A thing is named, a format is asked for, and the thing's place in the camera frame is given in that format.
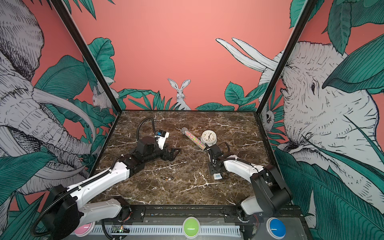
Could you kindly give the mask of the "white remote control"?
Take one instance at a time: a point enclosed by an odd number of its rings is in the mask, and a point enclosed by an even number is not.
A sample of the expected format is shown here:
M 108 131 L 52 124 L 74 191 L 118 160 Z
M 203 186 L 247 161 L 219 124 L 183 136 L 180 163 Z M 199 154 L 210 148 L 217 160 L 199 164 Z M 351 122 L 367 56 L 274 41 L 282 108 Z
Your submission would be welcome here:
M 223 180 L 223 176 L 221 175 L 221 173 L 215 173 L 213 174 L 213 177 L 214 177 L 214 180 Z

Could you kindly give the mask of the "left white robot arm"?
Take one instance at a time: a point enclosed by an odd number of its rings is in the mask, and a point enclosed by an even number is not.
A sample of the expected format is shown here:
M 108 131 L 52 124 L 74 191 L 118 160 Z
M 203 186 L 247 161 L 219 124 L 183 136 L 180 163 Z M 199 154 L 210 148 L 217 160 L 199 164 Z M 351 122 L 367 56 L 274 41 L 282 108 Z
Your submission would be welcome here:
M 123 197 L 89 204 L 95 196 L 141 171 L 146 163 L 157 158 L 173 161 L 180 148 L 167 150 L 165 138 L 144 137 L 136 148 L 117 158 L 112 166 L 80 183 L 50 190 L 49 197 L 35 222 L 31 225 L 33 237 L 49 235 L 52 240 L 61 240 L 77 228 L 102 219 L 119 217 L 121 222 L 131 216 L 130 204 Z

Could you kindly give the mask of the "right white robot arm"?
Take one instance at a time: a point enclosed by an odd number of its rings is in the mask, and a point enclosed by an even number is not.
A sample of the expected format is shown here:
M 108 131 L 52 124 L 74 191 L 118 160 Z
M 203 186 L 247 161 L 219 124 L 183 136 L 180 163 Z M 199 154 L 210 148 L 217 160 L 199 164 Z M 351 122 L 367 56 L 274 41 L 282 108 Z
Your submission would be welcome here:
M 237 216 L 241 222 L 251 217 L 272 217 L 293 198 L 293 194 L 273 165 L 260 166 L 239 158 L 218 145 L 205 144 L 214 174 L 233 173 L 251 183 L 254 195 L 237 204 Z

